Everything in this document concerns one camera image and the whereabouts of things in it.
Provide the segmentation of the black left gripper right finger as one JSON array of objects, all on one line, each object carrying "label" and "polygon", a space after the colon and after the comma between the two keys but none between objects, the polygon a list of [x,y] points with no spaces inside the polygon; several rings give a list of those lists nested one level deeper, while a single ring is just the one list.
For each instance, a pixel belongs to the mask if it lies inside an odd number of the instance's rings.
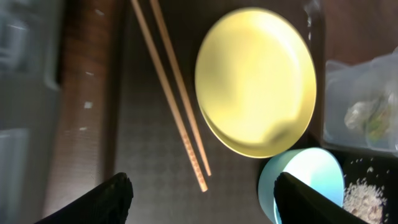
[{"label": "black left gripper right finger", "polygon": [[282,223],[366,224],[288,172],[276,179],[274,198]]}]

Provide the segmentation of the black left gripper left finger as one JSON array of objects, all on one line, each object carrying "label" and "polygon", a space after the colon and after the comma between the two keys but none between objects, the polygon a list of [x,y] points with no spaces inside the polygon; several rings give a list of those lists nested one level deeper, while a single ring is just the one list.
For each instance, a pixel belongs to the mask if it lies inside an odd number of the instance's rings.
[{"label": "black left gripper left finger", "polygon": [[119,172],[37,224],[125,224],[133,197],[129,177]]}]

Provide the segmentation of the light blue bowl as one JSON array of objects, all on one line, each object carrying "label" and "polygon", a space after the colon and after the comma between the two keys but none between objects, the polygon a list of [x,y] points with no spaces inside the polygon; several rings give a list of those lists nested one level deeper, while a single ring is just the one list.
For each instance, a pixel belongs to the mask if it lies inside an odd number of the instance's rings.
[{"label": "light blue bowl", "polygon": [[338,160],[319,147],[285,151],[264,166],[257,188],[259,203],[272,223],[281,223],[274,200],[274,182],[288,172],[338,206],[343,206],[345,180]]}]

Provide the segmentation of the green orange snack wrapper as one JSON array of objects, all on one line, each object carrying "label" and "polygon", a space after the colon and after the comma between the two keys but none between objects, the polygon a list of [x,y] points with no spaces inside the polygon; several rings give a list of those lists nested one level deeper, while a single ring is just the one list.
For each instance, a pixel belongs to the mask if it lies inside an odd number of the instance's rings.
[{"label": "green orange snack wrapper", "polygon": [[376,108],[365,124],[365,139],[369,147],[390,151],[396,140],[397,105],[391,96],[377,100]]}]

